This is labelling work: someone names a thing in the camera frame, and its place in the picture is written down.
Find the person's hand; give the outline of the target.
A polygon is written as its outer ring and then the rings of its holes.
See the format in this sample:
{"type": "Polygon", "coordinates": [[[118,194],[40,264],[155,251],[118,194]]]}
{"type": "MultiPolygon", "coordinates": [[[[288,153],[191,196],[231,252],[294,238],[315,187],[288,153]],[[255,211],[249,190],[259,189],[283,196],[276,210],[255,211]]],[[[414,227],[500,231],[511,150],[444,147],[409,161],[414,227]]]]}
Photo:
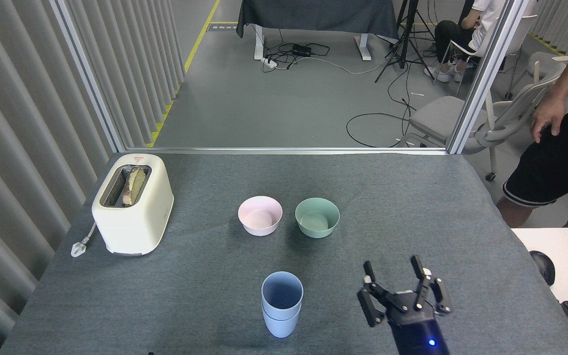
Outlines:
{"type": "Polygon", "coordinates": [[[541,133],[549,128],[552,136],[561,132],[561,122],[566,113],[566,95],[546,95],[535,109],[532,117],[531,135],[535,143],[541,142],[541,133]]]}

